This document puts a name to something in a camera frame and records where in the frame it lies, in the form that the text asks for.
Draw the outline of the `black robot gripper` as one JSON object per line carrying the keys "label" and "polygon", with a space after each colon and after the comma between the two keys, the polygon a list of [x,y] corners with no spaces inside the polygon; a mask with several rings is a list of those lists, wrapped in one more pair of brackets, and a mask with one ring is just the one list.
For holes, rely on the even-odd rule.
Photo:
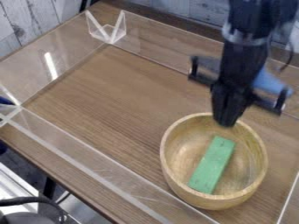
{"label": "black robot gripper", "polygon": [[213,119],[232,127],[246,107],[257,105],[280,115],[292,89],[265,70],[273,28],[222,31],[224,46],[217,77],[198,71],[200,56],[190,56],[188,79],[209,87]]}

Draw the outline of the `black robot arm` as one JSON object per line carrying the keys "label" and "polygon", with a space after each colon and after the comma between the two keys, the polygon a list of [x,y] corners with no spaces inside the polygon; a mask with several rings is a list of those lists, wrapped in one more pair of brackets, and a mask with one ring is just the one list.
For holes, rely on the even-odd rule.
{"label": "black robot arm", "polygon": [[188,79],[209,87],[212,117],[232,127],[245,109],[256,105],[280,114],[293,90],[265,68],[273,32],[294,21],[299,0],[228,0],[228,17],[218,76],[198,72],[200,57],[190,56]]}

